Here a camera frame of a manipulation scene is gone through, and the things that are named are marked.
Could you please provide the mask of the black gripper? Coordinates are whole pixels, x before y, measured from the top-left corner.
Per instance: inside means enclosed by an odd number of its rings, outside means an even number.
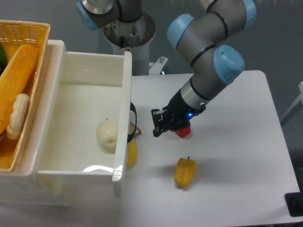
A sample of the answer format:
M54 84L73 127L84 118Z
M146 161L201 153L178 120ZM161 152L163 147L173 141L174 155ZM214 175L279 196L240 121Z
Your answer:
M159 137L168 131L178 131L189 127L190 120L198 116L206 109L204 102L198 104L198 108L191 107L185 102L178 91L163 109L152 109L151 115L154 124L153 135Z

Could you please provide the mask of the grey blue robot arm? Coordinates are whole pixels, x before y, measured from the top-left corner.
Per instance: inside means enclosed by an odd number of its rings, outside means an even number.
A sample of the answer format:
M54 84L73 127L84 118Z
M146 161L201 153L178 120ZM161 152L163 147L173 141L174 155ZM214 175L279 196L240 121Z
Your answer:
M115 54L133 54L137 75L148 72L149 44L155 35L153 19L139 0L80 0L76 8L91 30L103 29ZM231 84L245 68L242 56L223 41L254 23L257 10L252 0L208 0L206 15L178 16L167 37L193 69L193 76L163 109L153 109L155 137L190 126L190 120Z

